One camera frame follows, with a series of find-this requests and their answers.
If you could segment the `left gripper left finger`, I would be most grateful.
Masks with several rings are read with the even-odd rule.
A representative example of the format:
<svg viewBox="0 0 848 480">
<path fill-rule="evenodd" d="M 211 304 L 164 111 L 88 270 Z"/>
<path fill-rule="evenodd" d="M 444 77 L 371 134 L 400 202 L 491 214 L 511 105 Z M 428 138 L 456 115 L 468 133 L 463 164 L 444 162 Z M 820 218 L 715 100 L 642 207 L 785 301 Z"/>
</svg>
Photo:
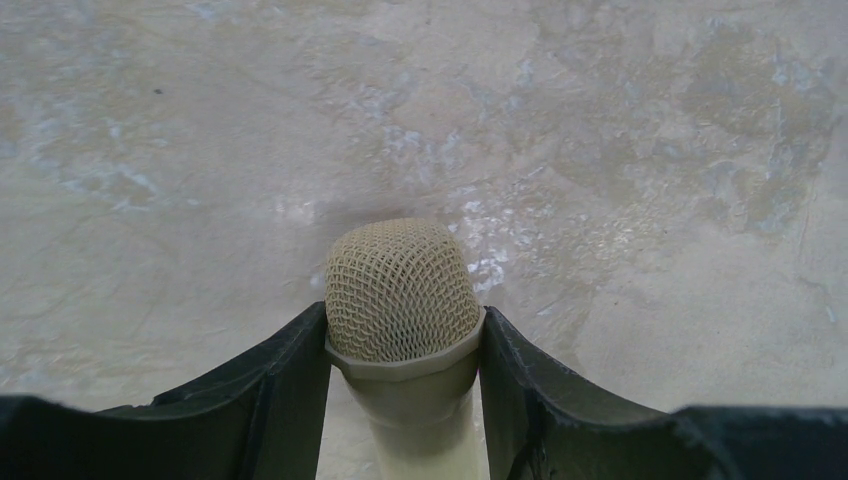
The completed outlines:
<svg viewBox="0 0 848 480">
<path fill-rule="evenodd" d="M 90 412 L 1 399 L 5 479 L 312 479 L 330 363 L 314 303 L 268 339 L 150 404 Z"/>
</svg>

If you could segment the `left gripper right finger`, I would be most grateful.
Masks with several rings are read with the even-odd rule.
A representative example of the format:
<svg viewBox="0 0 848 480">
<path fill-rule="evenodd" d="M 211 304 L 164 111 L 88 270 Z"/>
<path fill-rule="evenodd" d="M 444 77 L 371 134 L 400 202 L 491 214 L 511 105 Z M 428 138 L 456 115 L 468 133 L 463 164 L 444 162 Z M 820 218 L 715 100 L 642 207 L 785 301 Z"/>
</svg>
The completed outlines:
<svg viewBox="0 0 848 480">
<path fill-rule="evenodd" d="M 488 308 L 480 385 L 494 479 L 843 479 L 843 408 L 694 406 L 611 393 Z"/>
</svg>

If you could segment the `beige microphone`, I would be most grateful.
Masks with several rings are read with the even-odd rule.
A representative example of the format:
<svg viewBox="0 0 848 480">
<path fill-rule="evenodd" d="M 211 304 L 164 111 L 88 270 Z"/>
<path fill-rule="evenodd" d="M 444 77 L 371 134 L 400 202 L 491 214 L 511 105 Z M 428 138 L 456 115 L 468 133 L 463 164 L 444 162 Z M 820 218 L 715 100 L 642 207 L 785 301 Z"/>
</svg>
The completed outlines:
<svg viewBox="0 0 848 480">
<path fill-rule="evenodd" d="M 480 475 L 472 386 L 485 309 L 442 224 L 401 218 L 334 242 L 325 348 L 368 418 L 386 479 Z"/>
</svg>

